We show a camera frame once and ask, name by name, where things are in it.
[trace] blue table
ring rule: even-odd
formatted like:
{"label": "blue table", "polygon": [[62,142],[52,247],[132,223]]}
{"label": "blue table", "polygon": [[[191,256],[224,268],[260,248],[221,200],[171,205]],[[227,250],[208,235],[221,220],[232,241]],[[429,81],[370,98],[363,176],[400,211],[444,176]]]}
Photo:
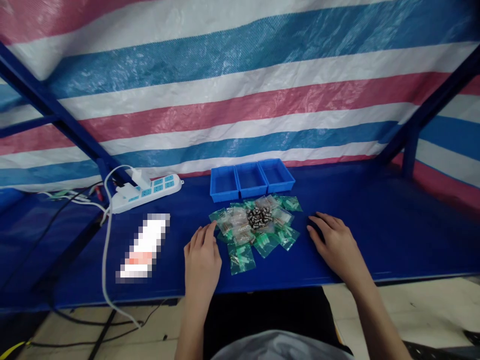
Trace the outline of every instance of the blue table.
{"label": "blue table", "polygon": [[[0,216],[0,287],[11,276],[27,252],[41,236],[49,221],[68,201],[51,201],[43,194],[29,194]],[[30,290],[85,229],[92,226],[101,211],[95,206],[68,204],[54,221],[43,240],[8,283],[0,297],[0,311],[34,309]]]}
{"label": "blue table", "polygon": [[[292,227],[300,237],[285,251],[278,246],[266,259],[255,249],[256,269],[232,276],[227,246],[219,242],[223,260],[218,293],[316,286],[339,282],[308,237],[307,215],[322,211],[342,218],[351,228],[376,281],[480,273],[480,224],[469,220],[396,173],[376,171],[368,161],[290,168],[305,212],[294,213]],[[107,288],[118,303],[180,297],[184,288],[183,247],[208,215],[228,206],[213,203],[210,177],[184,179],[173,195],[114,215],[107,261]],[[115,281],[134,233],[148,213],[170,213],[170,234],[145,283]],[[57,283],[60,308],[104,304],[101,258],[106,226],[91,240]]]}

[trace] white power strip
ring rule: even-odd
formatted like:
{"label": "white power strip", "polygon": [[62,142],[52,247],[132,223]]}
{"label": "white power strip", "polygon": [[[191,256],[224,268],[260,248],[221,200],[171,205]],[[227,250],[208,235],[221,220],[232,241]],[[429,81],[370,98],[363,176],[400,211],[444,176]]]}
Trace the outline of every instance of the white power strip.
{"label": "white power strip", "polygon": [[138,196],[129,199],[117,192],[111,198],[112,213],[120,214],[137,206],[176,193],[182,188],[183,183],[184,181],[180,180],[177,174],[173,174],[150,181],[149,189],[141,190],[140,186],[137,186],[135,189],[139,192]]}

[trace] striped tarp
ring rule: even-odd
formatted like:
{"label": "striped tarp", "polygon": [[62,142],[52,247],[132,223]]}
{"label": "striped tarp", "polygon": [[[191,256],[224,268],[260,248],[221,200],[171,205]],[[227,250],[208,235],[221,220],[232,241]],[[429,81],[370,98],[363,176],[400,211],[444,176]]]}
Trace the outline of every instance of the striped tarp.
{"label": "striped tarp", "polygon": [[[477,6],[6,0],[0,40],[121,164],[194,176],[374,157],[479,44]],[[8,98],[2,126],[39,116]],[[0,140],[0,187],[99,179],[51,125]]]}
{"label": "striped tarp", "polygon": [[[414,179],[438,199],[480,218],[480,76],[420,132]],[[403,154],[394,159],[402,163]]]}

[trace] blue storage box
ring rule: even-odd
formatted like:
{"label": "blue storage box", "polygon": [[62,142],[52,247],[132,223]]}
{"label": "blue storage box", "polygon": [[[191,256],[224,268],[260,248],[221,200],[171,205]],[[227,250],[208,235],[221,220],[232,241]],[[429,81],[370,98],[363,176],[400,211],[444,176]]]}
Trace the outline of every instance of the blue storage box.
{"label": "blue storage box", "polygon": [[267,193],[267,179],[258,162],[247,162],[235,166],[242,198],[250,198]]}
{"label": "blue storage box", "polygon": [[295,179],[280,159],[259,161],[258,164],[268,184],[268,193],[292,190]]}
{"label": "blue storage box", "polygon": [[214,203],[239,198],[239,177],[235,166],[214,167],[211,170],[210,196]]}

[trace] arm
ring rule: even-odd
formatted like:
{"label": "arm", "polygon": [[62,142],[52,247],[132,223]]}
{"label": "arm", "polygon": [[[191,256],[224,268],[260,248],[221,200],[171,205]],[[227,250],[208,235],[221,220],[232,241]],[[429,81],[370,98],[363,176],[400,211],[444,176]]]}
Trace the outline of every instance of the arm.
{"label": "arm", "polygon": [[219,247],[214,237],[217,223],[199,227],[183,248],[185,256],[185,310],[180,325],[175,360],[201,360],[204,324],[219,282]]}
{"label": "arm", "polygon": [[325,243],[310,225],[307,226],[308,232],[321,257],[345,282],[355,299],[370,358],[411,359],[350,229],[339,218],[321,212],[316,214],[318,217],[308,218],[318,225]]}

